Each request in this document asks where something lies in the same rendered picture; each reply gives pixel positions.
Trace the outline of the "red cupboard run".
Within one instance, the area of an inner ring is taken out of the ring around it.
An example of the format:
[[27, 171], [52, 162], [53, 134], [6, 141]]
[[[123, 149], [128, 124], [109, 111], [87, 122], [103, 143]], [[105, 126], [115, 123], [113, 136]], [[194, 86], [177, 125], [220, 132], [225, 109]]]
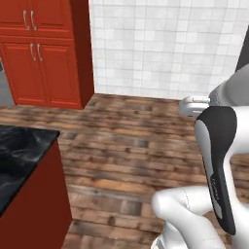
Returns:
[[0, 0], [0, 66], [16, 105], [85, 108], [94, 94], [89, 0]]

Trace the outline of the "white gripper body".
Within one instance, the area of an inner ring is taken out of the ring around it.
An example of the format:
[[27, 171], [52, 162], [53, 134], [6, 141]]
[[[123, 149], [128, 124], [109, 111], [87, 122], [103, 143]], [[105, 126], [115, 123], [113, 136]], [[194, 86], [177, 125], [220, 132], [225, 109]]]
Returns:
[[209, 107], [210, 98], [206, 96], [187, 96], [179, 103], [182, 116], [195, 117]]

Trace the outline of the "stainless steel fridge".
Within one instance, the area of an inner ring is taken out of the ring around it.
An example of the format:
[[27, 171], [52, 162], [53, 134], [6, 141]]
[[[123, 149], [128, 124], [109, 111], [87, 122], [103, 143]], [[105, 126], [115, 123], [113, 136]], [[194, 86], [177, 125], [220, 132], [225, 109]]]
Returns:
[[0, 56], [0, 107], [14, 105], [15, 102], [13, 100], [12, 93], [9, 87], [2, 57]]

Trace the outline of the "red counter black marble top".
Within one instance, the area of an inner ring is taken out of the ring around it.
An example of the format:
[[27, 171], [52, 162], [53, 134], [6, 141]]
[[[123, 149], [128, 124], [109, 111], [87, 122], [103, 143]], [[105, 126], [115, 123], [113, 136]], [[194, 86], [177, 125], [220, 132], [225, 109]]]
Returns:
[[72, 222], [57, 130], [0, 124], [0, 249], [61, 249]]

